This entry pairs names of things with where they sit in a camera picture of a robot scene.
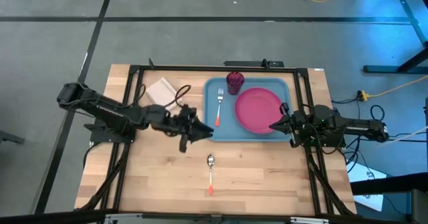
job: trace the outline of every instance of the fork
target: fork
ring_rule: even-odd
[[[217,111],[217,118],[215,119],[215,126],[220,126],[220,105],[221,101],[223,100],[223,89],[219,88],[219,95],[217,96],[217,99],[219,100],[219,110]]]

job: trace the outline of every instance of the spoon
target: spoon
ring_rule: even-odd
[[[207,158],[207,164],[209,166],[209,189],[208,194],[212,195],[213,190],[213,165],[214,165],[214,156],[210,154]]]

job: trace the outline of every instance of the blue tray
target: blue tray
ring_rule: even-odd
[[[287,102],[290,110],[292,110],[290,94],[285,81],[279,78],[245,78],[245,82],[239,94],[254,87],[269,89],[275,93],[282,102]],[[220,126],[215,127],[215,119],[219,107],[219,101],[217,100],[219,88],[223,88],[225,93],[220,107]],[[242,127],[235,115],[235,101],[238,95],[232,96],[227,92],[226,78],[211,78],[205,83],[203,88],[203,119],[206,125],[214,129],[213,137],[210,138],[211,140],[267,142],[289,141],[291,139],[289,134],[285,135],[279,131],[273,131],[269,134],[254,134]]]

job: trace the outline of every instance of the purple cup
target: purple cup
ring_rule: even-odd
[[[243,75],[239,72],[230,72],[226,77],[227,91],[231,95],[237,95],[245,81]]]

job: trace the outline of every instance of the gray floor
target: gray floor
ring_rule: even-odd
[[[0,16],[97,16],[103,0],[0,0]],[[428,35],[428,11],[409,0]],[[405,17],[399,0],[111,0],[107,16],[303,16]],[[65,112],[56,104],[62,84],[80,71],[94,23],[0,23],[0,129],[24,136],[24,145],[0,145],[0,216],[31,212],[51,149]],[[290,67],[324,68],[335,100],[357,90],[376,94],[420,76],[368,75],[366,64],[399,65],[422,49],[410,25],[355,23],[104,23],[86,83],[102,92],[110,64],[200,64],[225,60],[282,60]],[[422,107],[427,82],[361,104],[362,118],[381,105],[390,133],[412,132],[425,125]],[[357,117],[355,104],[337,106]],[[48,212],[74,206],[82,158],[90,133],[76,116],[47,205]],[[376,147],[362,142],[370,167],[389,175],[427,171],[425,143],[400,142]],[[393,201],[405,211],[405,198]],[[399,219],[388,203],[390,215]]]

